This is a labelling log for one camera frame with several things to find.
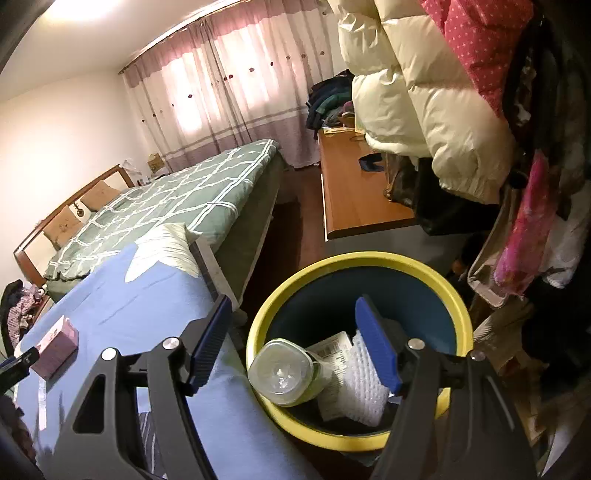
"pink polka dot garment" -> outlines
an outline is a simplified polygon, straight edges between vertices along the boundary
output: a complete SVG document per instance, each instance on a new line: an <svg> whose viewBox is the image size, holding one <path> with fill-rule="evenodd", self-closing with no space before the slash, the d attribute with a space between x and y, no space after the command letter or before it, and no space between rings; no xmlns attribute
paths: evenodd
<svg viewBox="0 0 591 480"><path fill-rule="evenodd" d="M466 69L474 87L503 117L502 97L531 0L421 0Z"/></svg>

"wooden desk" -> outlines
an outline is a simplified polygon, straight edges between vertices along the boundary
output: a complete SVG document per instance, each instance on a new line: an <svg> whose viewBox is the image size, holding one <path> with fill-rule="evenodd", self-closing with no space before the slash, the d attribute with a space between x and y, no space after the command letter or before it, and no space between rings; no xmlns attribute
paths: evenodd
<svg viewBox="0 0 591 480"><path fill-rule="evenodd" d="M384 197L384 172L361 170L359 159L373 151L362 137L320 131L319 144L327 240L416 225L410 208Z"/></svg>

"white wall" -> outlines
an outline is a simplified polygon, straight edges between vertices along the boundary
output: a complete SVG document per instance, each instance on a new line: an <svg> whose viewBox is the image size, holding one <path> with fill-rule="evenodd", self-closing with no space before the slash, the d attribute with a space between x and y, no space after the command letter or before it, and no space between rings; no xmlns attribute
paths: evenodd
<svg viewBox="0 0 591 480"><path fill-rule="evenodd" d="M130 159L147 169L123 79L92 73L0 103L0 288L23 278L12 255L76 190Z"/></svg>

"ceiling light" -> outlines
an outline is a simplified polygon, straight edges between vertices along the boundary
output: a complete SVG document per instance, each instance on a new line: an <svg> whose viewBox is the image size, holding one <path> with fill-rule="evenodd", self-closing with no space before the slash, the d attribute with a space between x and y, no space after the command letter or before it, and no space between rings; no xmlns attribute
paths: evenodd
<svg viewBox="0 0 591 480"><path fill-rule="evenodd" d="M86 22L110 13L121 0L56 0L44 17L51 21Z"/></svg>

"paper label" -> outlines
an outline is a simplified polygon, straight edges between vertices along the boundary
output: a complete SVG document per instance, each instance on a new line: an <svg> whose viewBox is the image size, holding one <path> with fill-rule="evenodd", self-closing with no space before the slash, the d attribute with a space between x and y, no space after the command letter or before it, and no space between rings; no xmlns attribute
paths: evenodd
<svg viewBox="0 0 591 480"><path fill-rule="evenodd" d="M337 400L340 386L343 384L345 377L345 368L351 347L349 335L346 332L339 332L307 348L308 351L315 353L322 360L329 363L334 370L330 383L317 397L320 416L324 421L344 417L337 406Z"/></svg>

